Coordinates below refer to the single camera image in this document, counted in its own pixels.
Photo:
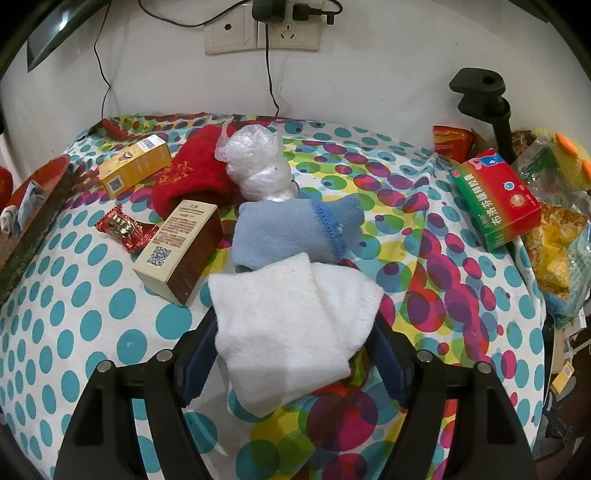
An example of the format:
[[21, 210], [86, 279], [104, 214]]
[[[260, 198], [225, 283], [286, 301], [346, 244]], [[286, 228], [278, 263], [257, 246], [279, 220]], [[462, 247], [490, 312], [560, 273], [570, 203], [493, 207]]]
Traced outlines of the white towel sock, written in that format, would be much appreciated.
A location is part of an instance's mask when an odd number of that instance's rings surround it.
[[256, 417], [349, 376], [383, 288], [355, 268], [301, 253], [208, 279], [215, 347], [238, 401]]

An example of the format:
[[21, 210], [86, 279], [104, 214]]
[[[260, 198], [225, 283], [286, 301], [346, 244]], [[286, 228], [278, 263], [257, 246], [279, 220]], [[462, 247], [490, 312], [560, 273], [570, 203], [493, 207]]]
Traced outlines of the light blue sock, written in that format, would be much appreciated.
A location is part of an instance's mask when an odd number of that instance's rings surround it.
[[244, 203], [231, 246], [238, 271], [259, 270], [297, 254], [337, 264], [362, 237], [365, 212], [359, 196], [334, 201], [290, 199]]
[[44, 200], [44, 189], [39, 183], [30, 181], [27, 185], [23, 200], [21, 201], [18, 209], [18, 214], [13, 227], [13, 236], [18, 236], [22, 233], [24, 227], [43, 204]]

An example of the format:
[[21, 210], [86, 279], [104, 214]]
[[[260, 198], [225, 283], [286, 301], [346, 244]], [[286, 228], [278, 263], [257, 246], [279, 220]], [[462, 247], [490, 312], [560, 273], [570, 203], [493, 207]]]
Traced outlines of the yellow cartoon face medicine box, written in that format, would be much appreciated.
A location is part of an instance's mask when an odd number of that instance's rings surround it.
[[151, 135], [105, 160], [98, 168], [99, 180], [108, 197], [115, 199], [170, 162], [166, 142], [158, 135]]

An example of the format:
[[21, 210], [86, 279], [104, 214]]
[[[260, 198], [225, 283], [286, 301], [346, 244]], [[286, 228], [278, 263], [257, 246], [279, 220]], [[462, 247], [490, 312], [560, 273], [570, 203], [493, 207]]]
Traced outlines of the clear plastic bag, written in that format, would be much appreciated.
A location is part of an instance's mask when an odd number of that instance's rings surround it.
[[290, 164], [283, 158], [283, 137], [263, 125], [249, 124], [231, 133], [231, 120], [221, 126], [214, 157], [245, 200], [283, 202], [296, 197]]

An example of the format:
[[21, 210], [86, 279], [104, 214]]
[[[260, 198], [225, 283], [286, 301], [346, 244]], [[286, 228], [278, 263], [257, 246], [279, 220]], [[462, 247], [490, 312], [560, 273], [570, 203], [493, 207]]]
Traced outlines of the brown beige QR box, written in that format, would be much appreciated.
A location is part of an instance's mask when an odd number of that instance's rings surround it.
[[222, 237], [214, 204], [183, 200], [144, 247], [133, 271], [151, 292], [184, 305]]

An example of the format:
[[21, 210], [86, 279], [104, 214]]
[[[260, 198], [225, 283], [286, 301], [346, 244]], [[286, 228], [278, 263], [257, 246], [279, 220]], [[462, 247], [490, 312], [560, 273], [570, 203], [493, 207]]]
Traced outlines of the yellow snack bag pile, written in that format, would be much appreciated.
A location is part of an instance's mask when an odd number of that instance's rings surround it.
[[562, 326], [590, 294], [590, 196], [562, 184], [532, 182], [541, 223], [523, 235], [547, 312]]

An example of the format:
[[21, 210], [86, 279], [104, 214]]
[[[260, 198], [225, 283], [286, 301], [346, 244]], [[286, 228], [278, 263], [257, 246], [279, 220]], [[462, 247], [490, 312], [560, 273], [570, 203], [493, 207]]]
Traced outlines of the red gold candy wrapper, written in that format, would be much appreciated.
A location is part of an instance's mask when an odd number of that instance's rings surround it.
[[116, 240], [129, 254], [142, 250], [158, 231], [156, 224], [133, 219], [117, 204], [94, 227]]

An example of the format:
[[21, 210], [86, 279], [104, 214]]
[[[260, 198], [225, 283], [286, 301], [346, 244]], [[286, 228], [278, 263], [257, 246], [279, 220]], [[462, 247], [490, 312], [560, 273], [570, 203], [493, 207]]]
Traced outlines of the red green medicine box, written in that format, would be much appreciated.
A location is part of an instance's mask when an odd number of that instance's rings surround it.
[[451, 175], [489, 252], [541, 225], [540, 202], [494, 149], [455, 166]]

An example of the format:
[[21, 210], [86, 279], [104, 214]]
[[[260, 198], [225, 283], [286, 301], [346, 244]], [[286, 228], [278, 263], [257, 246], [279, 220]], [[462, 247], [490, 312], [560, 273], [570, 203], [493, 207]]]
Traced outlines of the colourful polka dot bedsheet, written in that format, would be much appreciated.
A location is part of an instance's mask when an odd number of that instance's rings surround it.
[[[214, 114], [122, 116], [67, 149], [75, 183], [1, 305], [1, 423], [51, 478], [69, 420], [102, 360], [131, 365], [171, 347], [211, 306], [205, 283], [185, 307], [147, 290], [134, 259], [97, 221], [113, 207], [98, 168], [158, 134], [176, 152]], [[488, 252], [447, 164], [432, 151], [356, 127], [274, 120], [301, 197], [358, 194], [363, 236], [346, 256], [385, 290], [381, 309], [415, 347], [449, 364], [494, 365], [528, 440], [544, 405], [546, 315], [522, 242]], [[221, 370], [186, 410], [197, 447], [221, 479], [374, 479], [405, 418], [368, 356], [348, 379], [266, 418], [238, 402]]]

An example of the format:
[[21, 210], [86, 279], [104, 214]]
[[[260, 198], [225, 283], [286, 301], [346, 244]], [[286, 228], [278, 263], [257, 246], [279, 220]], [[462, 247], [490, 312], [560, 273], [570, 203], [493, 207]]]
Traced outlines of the light blue sock on bed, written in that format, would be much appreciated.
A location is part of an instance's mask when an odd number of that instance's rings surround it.
[[290, 199], [244, 203], [231, 246], [238, 271], [259, 270], [297, 254], [337, 264], [362, 237], [365, 212], [359, 196], [334, 201]]

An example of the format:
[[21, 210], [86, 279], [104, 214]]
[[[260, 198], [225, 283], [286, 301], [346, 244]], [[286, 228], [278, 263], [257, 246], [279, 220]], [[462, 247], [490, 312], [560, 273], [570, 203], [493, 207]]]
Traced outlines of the yellow plush toy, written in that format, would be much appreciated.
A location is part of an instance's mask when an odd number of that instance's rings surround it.
[[577, 191], [590, 190], [590, 154], [576, 140], [545, 128], [531, 130], [534, 137], [545, 136], [566, 184]]

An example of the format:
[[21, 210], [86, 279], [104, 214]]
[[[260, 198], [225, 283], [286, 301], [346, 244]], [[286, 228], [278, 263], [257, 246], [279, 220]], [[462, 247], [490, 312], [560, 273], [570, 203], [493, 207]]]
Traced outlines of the red snack packet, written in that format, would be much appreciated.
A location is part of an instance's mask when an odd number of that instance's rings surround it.
[[470, 158], [476, 141], [472, 131], [442, 125], [433, 127], [433, 136], [435, 152], [456, 163], [464, 163]]

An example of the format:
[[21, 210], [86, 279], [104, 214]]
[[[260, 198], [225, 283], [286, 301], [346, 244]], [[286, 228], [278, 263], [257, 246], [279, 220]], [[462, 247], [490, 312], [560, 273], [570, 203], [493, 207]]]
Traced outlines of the black phone holder stand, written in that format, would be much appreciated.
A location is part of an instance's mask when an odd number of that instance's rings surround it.
[[492, 126], [499, 155], [512, 164], [515, 153], [510, 127], [511, 107], [504, 98], [506, 85], [502, 76], [488, 69], [464, 67], [452, 78], [449, 87], [462, 95], [458, 104], [461, 113]]

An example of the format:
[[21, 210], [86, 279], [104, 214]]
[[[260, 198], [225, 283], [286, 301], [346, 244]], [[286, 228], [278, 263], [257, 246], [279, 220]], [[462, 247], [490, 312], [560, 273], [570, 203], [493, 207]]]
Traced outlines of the black plug adapter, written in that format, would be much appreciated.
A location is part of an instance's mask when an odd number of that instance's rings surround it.
[[[308, 3], [294, 3], [291, 7], [290, 19], [307, 22], [311, 17], [325, 16], [325, 22], [328, 25], [334, 25], [335, 17], [342, 14], [344, 6], [338, 0], [329, 0], [329, 2], [335, 5], [335, 10], [322, 10]], [[287, 0], [252, 0], [252, 19], [266, 24], [283, 22], [287, 19]]]

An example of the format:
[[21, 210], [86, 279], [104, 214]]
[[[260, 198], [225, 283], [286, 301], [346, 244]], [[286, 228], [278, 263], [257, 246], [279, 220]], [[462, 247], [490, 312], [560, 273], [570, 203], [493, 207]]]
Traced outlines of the white wall socket plate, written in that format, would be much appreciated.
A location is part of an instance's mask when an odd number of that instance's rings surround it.
[[297, 1], [287, 1], [286, 17], [280, 23], [256, 22], [252, 6], [243, 5], [211, 25], [204, 27], [204, 53], [219, 55], [242, 51], [264, 50], [270, 40], [272, 50], [318, 51], [324, 20], [311, 15], [307, 21], [293, 19]]

